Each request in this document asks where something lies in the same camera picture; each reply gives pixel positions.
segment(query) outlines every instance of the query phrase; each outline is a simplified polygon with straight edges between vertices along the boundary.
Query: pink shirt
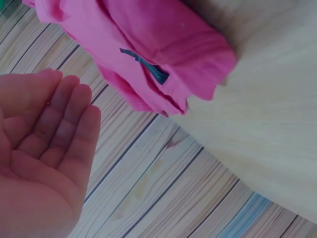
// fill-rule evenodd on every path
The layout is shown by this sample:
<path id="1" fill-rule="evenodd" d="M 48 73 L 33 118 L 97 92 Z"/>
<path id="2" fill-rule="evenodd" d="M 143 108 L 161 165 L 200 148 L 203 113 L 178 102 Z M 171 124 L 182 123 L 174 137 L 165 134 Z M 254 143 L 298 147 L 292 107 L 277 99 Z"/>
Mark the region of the pink shirt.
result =
<path id="1" fill-rule="evenodd" d="M 185 114 L 190 95 L 211 100 L 235 66 L 224 37 L 180 0 L 23 2 L 89 52 L 109 85 L 138 111 Z"/>

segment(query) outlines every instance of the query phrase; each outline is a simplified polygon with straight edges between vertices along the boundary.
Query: striped floor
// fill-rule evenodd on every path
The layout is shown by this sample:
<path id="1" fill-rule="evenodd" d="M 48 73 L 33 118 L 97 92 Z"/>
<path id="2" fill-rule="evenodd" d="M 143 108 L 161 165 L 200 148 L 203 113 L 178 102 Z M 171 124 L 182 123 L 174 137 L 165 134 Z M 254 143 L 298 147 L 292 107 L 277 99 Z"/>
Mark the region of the striped floor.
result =
<path id="1" fill-rule="evenodd" d="M 80 76 L 102 110 L 81 219 L 70 238 L 317 238 L 317 226 L 250 191 L 175 123 L 134 112 L 56 25 L 8 0 L 0 73 Z"/>

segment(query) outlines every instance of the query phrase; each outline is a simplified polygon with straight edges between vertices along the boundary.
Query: hand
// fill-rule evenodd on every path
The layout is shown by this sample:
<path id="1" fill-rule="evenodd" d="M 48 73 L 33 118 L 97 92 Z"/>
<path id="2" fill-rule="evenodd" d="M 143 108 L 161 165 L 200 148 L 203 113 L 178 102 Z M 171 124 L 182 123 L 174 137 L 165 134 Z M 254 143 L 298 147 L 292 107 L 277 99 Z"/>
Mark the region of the hand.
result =
<path id="1" fill-rule="evenodd" d="M 76 225 L 100 110 L 76 76 L 0 76 L 0 237 L 63 238 Z"/>

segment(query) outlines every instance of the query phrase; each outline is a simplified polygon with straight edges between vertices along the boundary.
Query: blue label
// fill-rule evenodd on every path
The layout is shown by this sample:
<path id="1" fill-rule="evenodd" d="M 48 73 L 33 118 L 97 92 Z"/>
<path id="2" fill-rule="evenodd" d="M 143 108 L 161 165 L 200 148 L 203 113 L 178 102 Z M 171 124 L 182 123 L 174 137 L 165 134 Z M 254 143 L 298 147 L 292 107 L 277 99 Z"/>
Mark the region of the blue label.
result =
<path id="1" fill-rule="evenodd" d="M 144 59 L 142 59 L 141 57 L 139 57 L 136 53 L 132 51 L 124 50 L 124 49 L 120 49 L 120 51 L 124 54 L 134 57 L 137 62 L 143 64 L 150 71 L 150 73 L 153 75 L 155 80 L 160 85 L 163 85 L 167 81 L 169 74 L 166 72 L 163 72 L 158 65 L 153 65 L 146 62 Z"/>

